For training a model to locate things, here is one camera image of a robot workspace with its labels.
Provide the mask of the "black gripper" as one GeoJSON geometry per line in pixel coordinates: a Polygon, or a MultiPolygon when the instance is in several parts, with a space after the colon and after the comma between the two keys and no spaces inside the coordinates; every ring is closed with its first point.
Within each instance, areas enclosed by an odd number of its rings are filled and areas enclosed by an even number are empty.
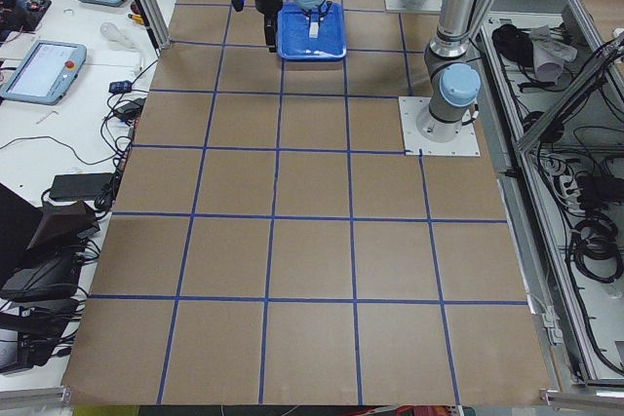
{"type": "Polygon", "coordinates": [[[263,32],[266,46],[276,45],[277,17],[265,16],[263,18],[263,32]]]}

